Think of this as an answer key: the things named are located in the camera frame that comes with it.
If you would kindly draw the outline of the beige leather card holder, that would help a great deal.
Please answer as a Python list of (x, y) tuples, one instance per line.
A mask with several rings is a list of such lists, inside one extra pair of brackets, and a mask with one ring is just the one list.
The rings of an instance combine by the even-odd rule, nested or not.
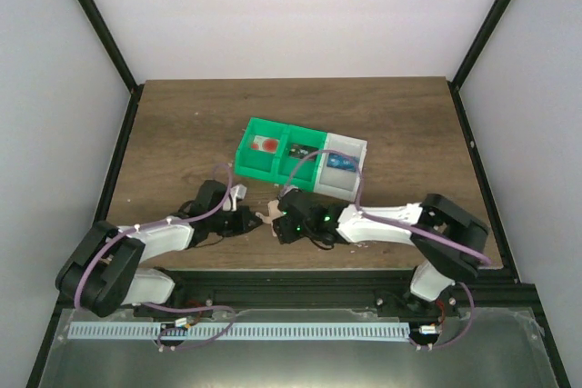
[(264, 224), (268, 224), (271, 227), (271, 234), (275, 238), (277, 238), (277, 234), (274, 227), (274, 221), (284, 215), (284, 213), (279, 210), (278, 206), (279, 201), (275, 199), (267, 203), (267, 214), (256, 212), (256, 217), (258, 217)]

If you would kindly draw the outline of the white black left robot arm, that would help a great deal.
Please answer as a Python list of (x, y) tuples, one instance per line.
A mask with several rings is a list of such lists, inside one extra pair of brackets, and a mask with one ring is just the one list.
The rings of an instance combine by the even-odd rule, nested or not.
[(246, 187), (206, 180), (195, 199), (167, 218), (151, 224), (115, 226), (96, 222), (55, 278), (55, 288), (74, 304), (98, 317), (125, 305), (152, 303), (167, 319), (186, 308), (185, 295), (159, 268), (140, 264), (161, 254), (184, 251), (210, 234), (230, 238), (263, 224), (249, 206), (241, 205)]

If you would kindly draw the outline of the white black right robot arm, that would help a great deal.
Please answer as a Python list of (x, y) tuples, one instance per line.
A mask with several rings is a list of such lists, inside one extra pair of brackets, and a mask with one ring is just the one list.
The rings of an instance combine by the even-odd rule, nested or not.
[(325, 249), (370, 242), (414, 246), (424, 261), (414, 268), (404, 306), (416, 318), (429, 315), (447, 288), (476, 279), (491, 265), (488, 226), (441, 194), (403, 206), (364, 207), (358, 199), (319, 204), (293, 187), (278, 197), (276, 209), (272, 228), (281, 244), (307, 238)]

